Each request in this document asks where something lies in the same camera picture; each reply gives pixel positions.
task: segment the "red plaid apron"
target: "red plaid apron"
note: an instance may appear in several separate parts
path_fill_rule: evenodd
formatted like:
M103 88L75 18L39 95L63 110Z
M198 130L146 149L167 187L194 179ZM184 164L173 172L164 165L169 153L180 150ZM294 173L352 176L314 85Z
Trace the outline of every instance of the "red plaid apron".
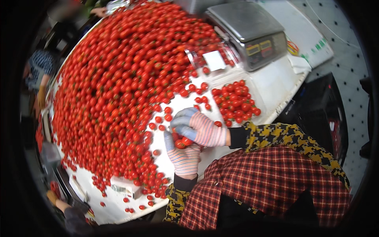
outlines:
M347 211L350 195L331 172L296 151L262 148L238 150L214 160L192 189L179 224L189 229L216 229L221 194L281 216L310 190L320 226L335 226Z

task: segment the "hand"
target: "hand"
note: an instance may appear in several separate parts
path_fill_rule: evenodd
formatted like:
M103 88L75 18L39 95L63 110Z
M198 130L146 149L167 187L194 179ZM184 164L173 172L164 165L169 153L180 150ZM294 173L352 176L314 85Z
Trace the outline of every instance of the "hand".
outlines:
M217 127L212 120L193 107L179 111L170 126L175 128L177 133L202 146L227 144L228 129Z
M38 106L40 109L45 108L45 96L46 96L46 87L40 86L37 94Z
M100 18L107 17L108 14L106 13L108 10L106 7L103 8L94 8L90 11L91 14L95 14Z
M56 201L58 200L58 197L55 195L55 193L51 190L47 191L46 193L47 198L50 200L50 202L56 206Z
M170 132L164 131L163 136L167 154L174 164L176 175L184 179L195 178L199 170L200 147L193 143L185 149L177 149Z

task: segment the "blue patterned shirt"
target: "blue patterned shirt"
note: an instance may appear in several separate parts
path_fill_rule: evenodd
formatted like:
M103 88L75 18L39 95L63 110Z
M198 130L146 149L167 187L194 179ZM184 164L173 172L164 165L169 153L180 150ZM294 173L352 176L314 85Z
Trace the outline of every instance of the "blue patterned shirt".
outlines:
M34 90L34 93L38 93L38 89L36 89L35 84L38 80L39 70L35 68L33 65L42 68L44 73L50 76L53 76L57 70L57 59L49 52L45 50L36 50L33 55L28 60L30 66L30 75L26 77L25 83L29 87L29 89Z

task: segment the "white cable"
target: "white cable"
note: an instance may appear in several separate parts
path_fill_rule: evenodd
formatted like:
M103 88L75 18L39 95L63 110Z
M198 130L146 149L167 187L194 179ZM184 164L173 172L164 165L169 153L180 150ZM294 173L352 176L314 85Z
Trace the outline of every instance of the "white cable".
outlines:
M317 13L313 10L313 8L312 8L312 6L309 4L309 2L308 2L308 0L305 0L306 2L307 2L307 4L308 4L308 6L311 8L311 10L313 11L313 13L318 17L318 19L326 26L326 28L328 28L328 30L330 30L335 36L337 36L337 38L339 38L342 42L344 42L344 43L346 43L346 44L348 44L348 45L350 45L350 46L352 46L352 47L354 47L354 48L357 48L357 49L360 49L360 47L359 46L356 46L356 45L354 45L354 44L352 44L352 43L349 43L349 42L347 42L346 40L344 40L344 39L342 39L341 37L339 37L338 35L336 35L336 33L334 33L324 22L323 22L323 20L321 20L321 18L317 15Z

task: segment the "yellow and black patterned sleeve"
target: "yellow and black patterned sleeve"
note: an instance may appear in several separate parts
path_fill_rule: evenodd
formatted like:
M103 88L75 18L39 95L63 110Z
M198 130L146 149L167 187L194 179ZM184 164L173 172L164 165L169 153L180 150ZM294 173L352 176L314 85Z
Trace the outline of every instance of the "yellow and black patterned sleeve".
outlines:
M245 152L252 152L260 148L284 145L300 154L308 156L333 175L337 176L347 189L350 187L348 178L333 155L312 139L296 125L290 124L263 124L254 125L250 122L241 128L230 129L232 145L230 148L244 148Z
M169 199L166 208L166 217L163 221L179 223L180 216L184 210L185 203L191 194L192 188L197 182L197 177L189 180L183 179L176 174L174 182L168 186L165 191L166 197Z

